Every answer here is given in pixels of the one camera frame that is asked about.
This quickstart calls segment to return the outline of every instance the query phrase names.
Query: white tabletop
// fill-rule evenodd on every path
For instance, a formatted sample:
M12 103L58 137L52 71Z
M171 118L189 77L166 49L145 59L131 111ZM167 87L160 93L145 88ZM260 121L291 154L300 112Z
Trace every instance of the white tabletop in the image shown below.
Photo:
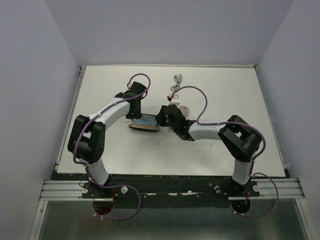
M280 154L269 121L265 102L254 68L174 67L174 66L88 66L80 87L71 127L60 158L58 173L85 173L82 165L73 163L67 150L73 122L78 115L88 116L108 105L115 94L127 89L136 73L151 78L148 95L141 101L142 112L158 114L167 105L174 76L182 75L181 86L196 86L208 97L208 107L201 122L225 121L239 115L258 128L266 139L266 150L257 158L253 172L284 177ZM143 76L134 79L147 85ZM181 105L195 120L202 111L204 97L195 89L179 93ZM128 127L131 121L122 117L105 133L103 163L111 174L229 176L234 158L221 141L183 141L167 127L158 132L142 132Z

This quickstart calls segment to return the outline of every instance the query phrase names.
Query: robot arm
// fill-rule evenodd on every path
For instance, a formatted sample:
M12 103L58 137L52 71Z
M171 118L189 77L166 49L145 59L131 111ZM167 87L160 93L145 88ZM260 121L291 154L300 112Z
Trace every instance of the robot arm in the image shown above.
M252 157L262 141L251 128L236 124L199 125L195 120L186 120L174 104L162 106L161 110L165 118L162 122L172 128L182 140L221 140L235 158L232 180L240 186L249 182L254 165ZM247 124L237 115L233 115L228 122Z
M86 134L81 137L76 151L76 157L83 163L89 175L101 185L104 185L109 177L109 173L101 158L105 148L105 132L114 122L123 116L127 119L141 118L141 99L143 99L143 97L131 98L143 93L145 90L146 87L144 85L133 82L128 91L118 93L112 102L99 112L89 116L79 115L74 120L67 145L68 151L71 153L75 150L77 140L83 128L90 120L98 115L87 127L85 131Z

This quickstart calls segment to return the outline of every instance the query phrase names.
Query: white enclosure wall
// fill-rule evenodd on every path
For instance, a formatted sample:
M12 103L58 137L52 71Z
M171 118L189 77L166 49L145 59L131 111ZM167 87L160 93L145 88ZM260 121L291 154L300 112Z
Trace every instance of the white enclosure wall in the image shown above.
M45 0L81 65L258 64L293 0Z
M296 0L257 67L289 171L320 226L320 1Z
M43 0L0 3L0 239L28 239L79 68Z

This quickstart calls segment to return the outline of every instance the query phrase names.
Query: bolt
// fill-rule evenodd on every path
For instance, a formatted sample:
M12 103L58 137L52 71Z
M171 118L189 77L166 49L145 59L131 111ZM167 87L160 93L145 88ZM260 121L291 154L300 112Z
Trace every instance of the bolt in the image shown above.
M81 192L82 192L83 194L86 194L86 193L88 192L88 189L82 188L82 189L81 189Z
M260 187L258 185L253 186L253 191L259 192L259 190L260 190Z
M126 186L123 186L121 188L121 193L126 194L128 192L128 188Z
M217 194L221 192L221 188L220 188L220 186L218 186L218 185L214 186L213 190L214 190Z

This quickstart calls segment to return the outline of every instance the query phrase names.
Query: small object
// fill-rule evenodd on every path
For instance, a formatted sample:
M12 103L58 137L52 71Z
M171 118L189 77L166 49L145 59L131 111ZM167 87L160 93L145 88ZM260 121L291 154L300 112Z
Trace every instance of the small object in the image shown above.
M220 186L218 186L218 185L215 185L214 188L213 188L213 190L214 190L217 194L221 192L221 188L220 188Z
M176 85L173 85L170 90L171 91L176 91L180 88L180 85L181 85L181 82L182 82L182 76L181 76L181 73L180 74L177 74L173 77L173 80L176 82Z
M170 97L170 103L169 105L176 105L177 107L179 107L181 101L179 99L179 96L177 94L174 94L172 97Z
M86 188L83 187L83 188L81 189L81 192L82 192L83 194L86 194L86 193L88 192L88 189L86 189Z
M259 192L260 191L260 187L258 185L254 185L253 186L253 191Z
M189 114L189 108L187 108L186 106L180 106L179 107L182 115L187 118L188 114Z
M148 132L157 132L157 120L154 115L142 114L139 119L132 119L132 123L129 124L129 128Z
M121 193L126 194L128 192L128 188L126 186L123 186L121 188Z

